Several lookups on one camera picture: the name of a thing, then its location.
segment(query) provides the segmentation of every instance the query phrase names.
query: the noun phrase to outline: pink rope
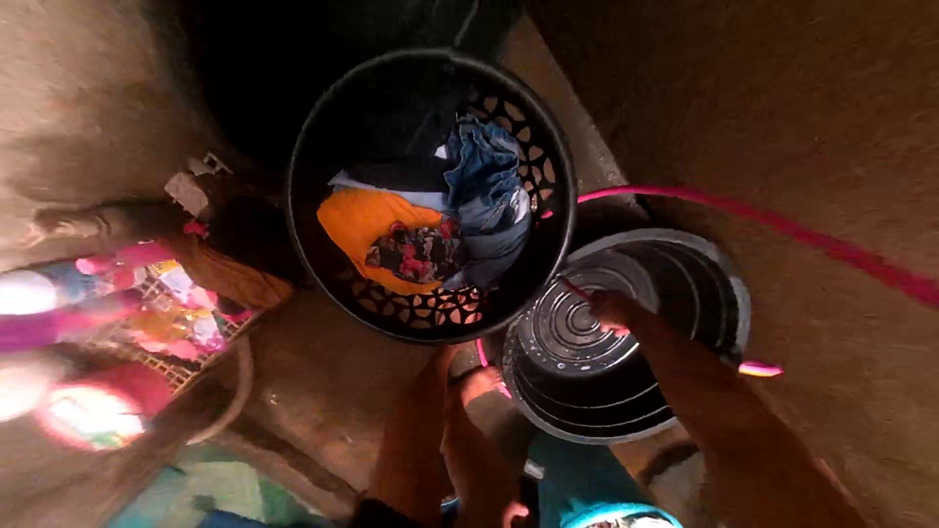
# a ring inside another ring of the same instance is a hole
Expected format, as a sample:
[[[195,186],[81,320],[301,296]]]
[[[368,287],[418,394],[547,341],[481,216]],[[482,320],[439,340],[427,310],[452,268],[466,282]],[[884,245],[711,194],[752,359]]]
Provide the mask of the pink rope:
[[[482,366],[489,366],[489,360],[485,358],[485,351],[483,350],[483,338],[476,338],[476,353],[479,354],[479,364]],[[504,381],[499,382],[499,392],[503,393],[505,397],[512,399],[512,394],[509,393],[508,387],[505,386]]]
[[[785,216],[767,210],[758,210],[736,200],[714,196],[684,187],[620,185],[582,194],[577,198],[577,202],[581,203],[595,198],[623,193],[680,198],[747,218],[801,242],[806,246],[820,249],[829,257],[854,266],[881,283],[898,289],[909,297],[929,307],[939,307],[939,285],[937,285],[936,281],[933,279],[918,275],[900,266],[890,264],[882,256],[867,251],[856,244],[836,239],[835,237],[813,229],[808,229],[807,227],[802,227],[800,224]],[[542,218],[548,218],[550,216],[551,211],[548,211],[542,215]]]

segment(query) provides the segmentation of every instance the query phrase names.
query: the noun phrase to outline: hand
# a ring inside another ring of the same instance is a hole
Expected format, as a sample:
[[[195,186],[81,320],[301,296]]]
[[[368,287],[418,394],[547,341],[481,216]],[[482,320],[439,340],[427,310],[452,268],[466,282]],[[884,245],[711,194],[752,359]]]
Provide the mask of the hand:
[[[629,335],[629,308],[636,302],[619,291],[595,291],[590,298],[590,313],[600,321],[600,330],[613,335]]]

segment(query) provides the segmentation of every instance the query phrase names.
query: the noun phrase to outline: pink container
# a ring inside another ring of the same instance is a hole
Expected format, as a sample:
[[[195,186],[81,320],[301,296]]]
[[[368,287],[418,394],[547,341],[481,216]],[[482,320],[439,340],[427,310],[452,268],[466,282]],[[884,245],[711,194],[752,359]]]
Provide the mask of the pink container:
[[[172,396],[162,374],[127,363],[57,385],[34,416],[42,430],[60,443],[109,451],[144,434]]]

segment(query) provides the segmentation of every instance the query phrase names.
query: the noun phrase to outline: basket rim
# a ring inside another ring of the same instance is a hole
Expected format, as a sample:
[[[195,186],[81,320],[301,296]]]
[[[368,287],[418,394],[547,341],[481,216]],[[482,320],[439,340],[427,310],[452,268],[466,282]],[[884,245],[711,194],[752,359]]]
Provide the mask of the basket rim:
[[[552,277],[558,274],[564,259],[567,255],[568,250],[570,249],[571,239],[574,235],[574,223],[576,220],[576,207],[577,207],[577,179],[574,173],[574,163],[571,157],[570,148],[568,147],[567,140],[562,133],[561,127],[558,125],[557,120],[546,108],[545,104],[541,99],[531,90],[521,79],[515,76],[510,71],[493,64],[486,63],[482,60],[469,56],[467,54],[462,54],[451,48],[406,48],[401,50],[392,51],[386,54],[379,55],[372,59],[369,59],[360,65],[356,66],[352,70],[346,72],[342,77],[340,77],[335,83],[333,83],[329,89],[327,89],[323,94],[316,100],[313,109],[310,110],[310,114],[307,116],[306,120],[303,122],[303,127],[300,129],[300,134],[297,136],[297,142],[294,144],[293,151],[290,154],[290,164],[287,167],[287,174],[285,179],[285,216],[287,221],[287,228],[290,231],[290,240],[293,243],[294,251],[297,253],[300,258],[300,262],[303,265],[303,268],[306,270],[307,274],[312,276],[316,283],[321,287],[326,294],[332,299],[332,301],[338,304],[347,314],[352,316],[358,322],[361,322],[377,330],[389,337],[405,341],[408,343],[419,344],[419,345],[446,345],[454,344],[464,341],[471,341],[485,334],[490,334],[505,328],[510,322],[517,319],[522,312],[524,312],[527,307],[534,303],[538,297],[541,295],[541,291],[544,289],[544,285],[536,287],[533,292],[516,307],[515,310],[509,312],[508,314],[502,316],[499,319],[496,319],[493,322],[487,323],[484,319],[481,321],[483,326],[460,336],[454,337],[434,337],[427,339],[415,338],[412,335],[399,334],[393,330],[386,328],[381,328],[372,322],[360,318],[352,310],[350,310],[344,303],[340,302],[336,297],[330,292],[330,289],[326,286],[324,281],[320,279],[319,275],[314,271],[313,266],[310,264],[309,259],[307,258],[306,253],[303,250],[303,246],[300,243],[300,236],[297,231],[297,225],[294,221],[294,206],[293,206],[293,178],[294,171],[296,170],[297,159],[300,156],[300,151],[303,145],[305,145],[305,139],[308,129],[311,126],[322,109],[331,102],[335,97],[335,94],[342,89],[346,83],[351,79],[359,75],[365,70],[369,70],[375,66],[383,65],[386,63],[391,63],[395,60],[402,58],[429,58],[429,59],[444,59],[457,66],[469,68],[471,70],[476,70],[482,74],[494,77],[502,82],[504,85],[509,86],[513,91],[517,92],[523,99],[526,100],[526,103],[537,115],[537,119],[541,124],[545,126],[547,133],[550,135],[551,141],[554,143],[554,147],[558,150],[558,163],[561,164],[563,178],[558,178],[555,182],[556,185],[563,185],[565,187],[566,199],[561,203],[562,206],[562,235],[563,240],[558,246],[557,251],[555,252],[553,262],[550,267],[550,272],[546,278],[546,283],[551,280]]]

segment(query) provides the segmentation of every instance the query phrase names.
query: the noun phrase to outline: stacked basins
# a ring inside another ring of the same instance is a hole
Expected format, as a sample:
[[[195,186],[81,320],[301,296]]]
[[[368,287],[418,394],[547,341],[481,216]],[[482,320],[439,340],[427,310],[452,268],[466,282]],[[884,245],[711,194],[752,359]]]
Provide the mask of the stacked basins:
[[[618,290],[674,328],[740,361],[749,296],[710,242],[671,229],[637,229],[588,244],[563,274],[586,291]],[[641,344],[600,331],[590,307],[562,283],[509,329],[503,377],[519,408],[573,442],[635,440],[674,420]]]

